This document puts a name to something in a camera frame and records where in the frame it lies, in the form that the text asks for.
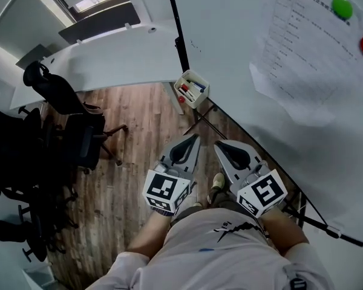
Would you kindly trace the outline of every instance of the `paper sheet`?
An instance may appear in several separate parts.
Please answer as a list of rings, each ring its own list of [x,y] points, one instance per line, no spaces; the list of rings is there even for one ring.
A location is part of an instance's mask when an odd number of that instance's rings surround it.
[[[331,108],[363,83],[363,11],[337,17],[332,0],[264,0],[250,71],[258,92],[276,100],[292,119],[324,126]]]

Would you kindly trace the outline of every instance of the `white t-shirt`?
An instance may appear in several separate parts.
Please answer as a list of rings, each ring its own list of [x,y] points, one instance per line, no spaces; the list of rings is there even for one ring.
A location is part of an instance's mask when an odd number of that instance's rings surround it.
[[[267,245],[255,221],[223,208],[202,210],[175,224],[149,261],[120,253],[89,290],[290,289],[299,277],[307,290],[333,289],[315,250],[306,243],[282,257]]]

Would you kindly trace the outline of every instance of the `whiteboard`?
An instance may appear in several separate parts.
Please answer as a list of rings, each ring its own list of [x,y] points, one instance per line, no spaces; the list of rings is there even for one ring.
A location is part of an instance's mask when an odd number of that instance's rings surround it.
[[[363,0],[354,0],[363,9]],[[363,88],[333,100],[326,127],[293,122],[256,92],[249,71],[262,0],[176,0],[189,66],[209,97],[299,185],[326,222],[363,241]]]

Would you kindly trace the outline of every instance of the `window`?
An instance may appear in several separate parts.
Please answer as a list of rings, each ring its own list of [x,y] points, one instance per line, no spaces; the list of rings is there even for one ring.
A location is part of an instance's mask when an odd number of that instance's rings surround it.
[[[66,1],[55,0],[58,7],[75,21],[127,2],[129,0],[83,0],[73,7],[69,7]]]
[[[74,19],[70,14],[64,12],[55,0],[40,0],[46,8],[48,8],[57,17],[65,27],[69,27],[74,23]]]

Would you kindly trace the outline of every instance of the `fiducial marker cube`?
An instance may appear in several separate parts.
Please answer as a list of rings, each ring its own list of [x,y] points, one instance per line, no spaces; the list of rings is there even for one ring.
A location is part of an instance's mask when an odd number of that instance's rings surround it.
[[[288,191],[277,170],[273,170],[240,189],[237,193],[237,202],[250,214],[259,218],[281,203],[287,194]]]
[[[142,195],[148,205],[175,213],[191,193],[190,186],[188,179],[149,170]]]

